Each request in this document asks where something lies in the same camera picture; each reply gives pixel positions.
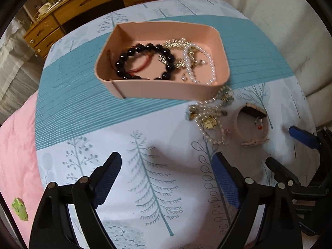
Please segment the black bead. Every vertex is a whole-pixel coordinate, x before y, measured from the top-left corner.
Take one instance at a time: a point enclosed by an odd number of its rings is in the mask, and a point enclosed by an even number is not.
[[[175,62],[175,56],[173,54],[168,54],[166,56],[167,63],[174,63]]]
[[[164,56],[168,56],[171,53],[169,48],[163,48],[161,54]]]
[[[142,45],[142,44],[137,44],[137,45],[136,45],[136,51],[137,51],[138,53],[141,53],[141,52],[145,51],[145,46]]]
[[[118,77],[123,77],[125,74],[127,74],[127,72],[123,68],[119,68],[117,70],[117,76]]]
[[[149,43],[145,46],[146,50],[148,51],[154,51],[155,48],[154,48],[154,45],[152,43]]]
[[[119,59],[125,62],[126,60],[128,60],[128,55],[125,52],[123,52],[120,54]]]
[[[162,78],[163,80],[169,80],[169,79],[171,79],[171,76],[172,76],[171,73],[165,71],[165,72],[161,75],[161,78]]]
[[[168,63],[166,65],[166,71],[172,73],[175,70],[175,65],[173,63]]]
[[[130,48],[128,51],[127,51],[127,54],[128,56],[134,56],[135,55],[135,52],[136,50],[134,48]]]
[[[158,45],[155,46],[156,52],[159,52],[159,53],[161,53],[161,51],[163,50],[163,48],[164,47],[162,45],[160,45],[160,44],[158,44]]]
[[[117,68],[117,69],[119,69],[119,68],[123,68],[124,67],[124,61],[123,60],[117,60],[116,61],[116,63],[115,63],[115,67]]]
[[[131,74],[125,74],[123,76],[123,79],[132,79],[132,76],[131,76]]]

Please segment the green sticker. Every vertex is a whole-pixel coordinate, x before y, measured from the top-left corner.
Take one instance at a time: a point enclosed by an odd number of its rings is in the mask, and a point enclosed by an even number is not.
[[[15,211],[15,213],[22,221],[28,220],[28,214],[22,199],[15,198],[12,204],[12,209]]]

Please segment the wooden dresser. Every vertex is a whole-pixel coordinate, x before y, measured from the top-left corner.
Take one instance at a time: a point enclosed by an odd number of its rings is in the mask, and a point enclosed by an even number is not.
[[[24,38],[36,53],[45,59],[51,46],[70,32],[65,27],[68,21],[110,1],[112,0],[63,0],[41,16]],[[123,0],[125,6],[148,1],[154,0]]]

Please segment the black beaded bracelet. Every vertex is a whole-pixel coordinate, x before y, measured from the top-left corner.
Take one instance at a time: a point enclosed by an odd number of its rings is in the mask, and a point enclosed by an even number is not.
[[[175,70],[175,56],[171,54],[171,51],[169,48],[164,48],[162,45],[153,45],[152,43],[147,44],[146,46],[142,44],[137,44],[134,48],[130,48],[127,52],[123,52],[120,54],[119,60],[115,63],[115,67],[117,68],[117,75],[123,79],[142,79],[140,76],[137,75],[131,75],[127,73],[127,71],[124,68],[124,65],[126,64],[126,61],[129,57],[132,57],[135,55],[136,52],[142,53],[143,51],[149,51],[149,52],[157,52],[162,54],[166,61],[166,71],[161,74],[161,78],[155,78],[155,79],[163,79],[163,80],[169,80],[172,77],[172,72]]]

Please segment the pink watch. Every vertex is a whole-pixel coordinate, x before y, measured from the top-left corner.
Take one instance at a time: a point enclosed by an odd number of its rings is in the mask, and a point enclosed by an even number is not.
[[[253,130],[257,130],[256,134],[252,132],[252,137],[245,136],[244,132],[238,127],[238,119],[240,113],[245,113],[253,117]],[[256,146],[265,143],[269,140],[269,122],[267,119],[267,113],[260,107],[255,106],[251,103],[246,103],[244,106],[240,107],[237,112],[235,112],[235,117],[233,120],[234,131],[241,139],[242,146]]]

